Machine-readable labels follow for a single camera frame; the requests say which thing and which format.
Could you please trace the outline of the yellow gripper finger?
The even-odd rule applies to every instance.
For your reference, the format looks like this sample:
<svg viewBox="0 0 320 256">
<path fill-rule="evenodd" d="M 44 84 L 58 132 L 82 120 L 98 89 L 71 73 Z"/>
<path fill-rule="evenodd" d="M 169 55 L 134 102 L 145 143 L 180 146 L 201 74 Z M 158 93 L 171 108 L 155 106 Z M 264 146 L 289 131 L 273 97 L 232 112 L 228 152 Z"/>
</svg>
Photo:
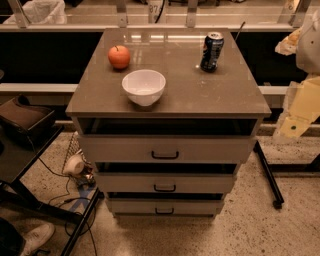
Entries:
<svg viewBox="0 0 320 256">
<path fill-rule="evenodd" d="M 279 141 L 301 137 L 320 117 L 320 77 L 308 76 L 301 83 L 291 82 L 284 98 L 283 112 L 274 137 Z"/>
</svg>

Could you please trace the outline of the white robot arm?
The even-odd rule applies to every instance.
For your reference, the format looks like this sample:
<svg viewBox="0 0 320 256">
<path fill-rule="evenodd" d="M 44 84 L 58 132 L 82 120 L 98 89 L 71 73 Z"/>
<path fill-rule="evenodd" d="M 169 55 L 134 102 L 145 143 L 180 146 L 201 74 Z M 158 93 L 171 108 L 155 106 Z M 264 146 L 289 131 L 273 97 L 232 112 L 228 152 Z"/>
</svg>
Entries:
<svg viewBox="0 0 320 256">
<path fill-rule="evenodd" d="M 279 42 L 275 51 L 295 53 L 296 66 L 307 73 L 302 82 L 290 83 L 274 132 L 278 138 L 296 139 L 320 117 L 320 10 L 306 17 L 302 27 Z"/>
</svg>

